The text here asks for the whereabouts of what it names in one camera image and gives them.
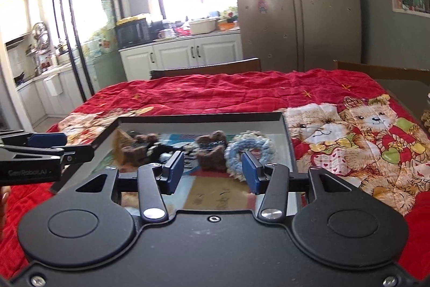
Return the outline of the person's left hand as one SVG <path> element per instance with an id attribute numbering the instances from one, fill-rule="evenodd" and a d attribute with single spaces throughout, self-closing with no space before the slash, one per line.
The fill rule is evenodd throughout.
<path id="1" fill-rule="evenodd" d="M 11 194 L 10 186 L 1 187 L 1 198 L 0 198 L 0 237 L 3 237 L 3 230 L 6 222 L 7 203 Z"/>

